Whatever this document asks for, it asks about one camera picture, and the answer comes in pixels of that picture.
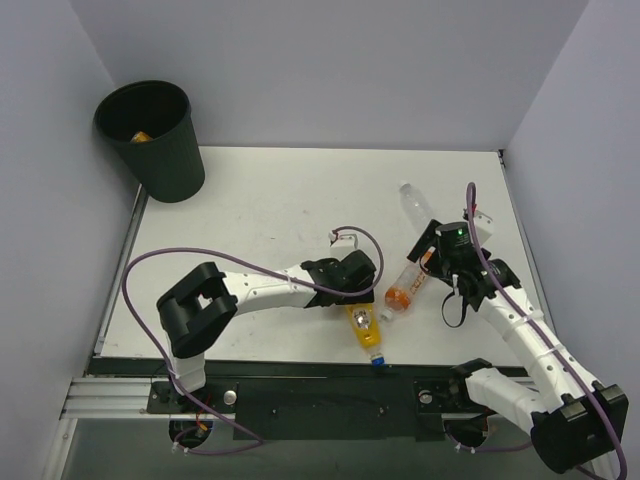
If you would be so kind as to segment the small orange juice bottle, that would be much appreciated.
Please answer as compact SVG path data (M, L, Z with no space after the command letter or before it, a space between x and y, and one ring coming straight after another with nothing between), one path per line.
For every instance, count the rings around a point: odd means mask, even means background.
M133 144L140 144L140 143L150 142L152 140L153 138L147 133L143 131L138 131L132 136L130 142Z

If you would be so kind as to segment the orange label clear bottle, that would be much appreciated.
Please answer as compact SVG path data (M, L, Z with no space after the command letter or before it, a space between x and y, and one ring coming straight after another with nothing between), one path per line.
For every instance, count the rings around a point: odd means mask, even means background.
M391 322L395 316L409 309L415 295L428 278L423 267L430 260L434 251L434 248L430 248L415 262L411 260L406 262L398 278L385 293L384 306L379 314L383 321Z

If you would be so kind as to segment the yellow bottle with blue cap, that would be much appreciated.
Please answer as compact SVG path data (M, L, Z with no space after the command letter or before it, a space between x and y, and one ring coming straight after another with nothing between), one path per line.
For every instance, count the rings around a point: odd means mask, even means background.
M355 337L374 367L385 364L382 353L382 337L372 304L346 306L348 320Z

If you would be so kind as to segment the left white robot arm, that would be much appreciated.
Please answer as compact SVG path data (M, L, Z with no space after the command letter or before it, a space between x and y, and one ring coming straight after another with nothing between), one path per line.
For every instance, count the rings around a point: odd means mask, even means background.
M375 274L376 266L361 250L342 259L307 260L273 276L223 272L214 262L198 265L156 303L170 345L170 371L177 379L170 399L186 412L203 405L204 353L232 318L283 307L371 303Z

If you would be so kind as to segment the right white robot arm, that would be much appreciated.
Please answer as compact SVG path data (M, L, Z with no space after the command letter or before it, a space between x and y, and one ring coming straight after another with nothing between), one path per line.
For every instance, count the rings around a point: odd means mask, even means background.
M409 257L494 328L534 383L528 389L478 358L453 368L446 386L453 406L483 406L509 420L559 474L622 452L627 396L570 354L512 269L480 247L472 225L431 221Z

